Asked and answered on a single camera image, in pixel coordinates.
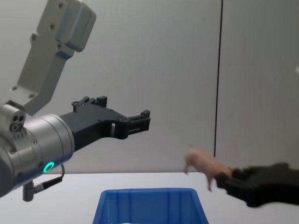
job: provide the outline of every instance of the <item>screw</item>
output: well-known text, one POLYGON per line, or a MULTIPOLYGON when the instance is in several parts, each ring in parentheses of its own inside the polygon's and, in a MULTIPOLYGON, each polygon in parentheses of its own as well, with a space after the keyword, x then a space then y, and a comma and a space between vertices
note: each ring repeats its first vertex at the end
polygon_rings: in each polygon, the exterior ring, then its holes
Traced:
POLYGON ((55 28, 55 24, 52 23, 52 24, 50 25, 50 29, 51 29, 51 30, 54 30, 54 28, 55 28))
POLYGON ((58 9, 61 9, 63 6, 64 6, 63 3, 60 2, 60 3, 58 4, 58 9))
POLYGON ((29 99, 32 99, 33 97, 35 97, 35 94, 33 94, 33 93, 31 93, 31 94, 28 96, 29 99))
POLYGON ((19 131, 19 129, 20 129, 20 127, 17 124, 12 124, 10 126, 10 131, 12 131, 12 132, 17 132, 17 131, 19 131))
POLYGON ((33 34, 33 35, 31 36, 31 39, 32 39, 33 41, 35 41, 35 40, 36 40, 36 34, 33 34))

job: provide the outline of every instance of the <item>blue bin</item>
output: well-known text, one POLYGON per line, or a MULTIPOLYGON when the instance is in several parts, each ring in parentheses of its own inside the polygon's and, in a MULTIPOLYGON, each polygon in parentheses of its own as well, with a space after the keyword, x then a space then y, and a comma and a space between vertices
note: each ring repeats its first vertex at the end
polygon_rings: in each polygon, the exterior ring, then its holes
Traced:
POLYGON ((193 189, 107 190, 93 224, 208 224, 193 189))

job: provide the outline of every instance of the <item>gray wall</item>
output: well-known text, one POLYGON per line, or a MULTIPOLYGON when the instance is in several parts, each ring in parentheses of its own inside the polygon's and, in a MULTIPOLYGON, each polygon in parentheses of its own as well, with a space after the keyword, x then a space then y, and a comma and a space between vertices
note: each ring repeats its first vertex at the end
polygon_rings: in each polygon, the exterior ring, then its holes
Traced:
MULTIPOLYGON (((221 0, 85 2, 98 16, 88 45, 38 114, 107 95, 108 107, 127 116, 151 110, 152 123, 149 132, 82 149, 67 171, 174 172, 189 144, 212 153, 221 0)), ((20 74, 45 3, 0 7, 0 96, 20 74)), ((297 0, 224 0, 216 156, 228 165, 298 167, 297 8, 297 0)))
MULTIPOLYGON (((85 95, 132 116, 151 110, 150 131, 100 140, 75 153, 69 173, 181 171, 189 144, 213 152, 220 0, 86 0, 97 21, 38 115, 72 110, 85 95)), ((0 7, 0 96, 16 82, 46 0, 0 7)))
POLYGON ((217 157, 299 168, 299 1, 224 0, 217 157))

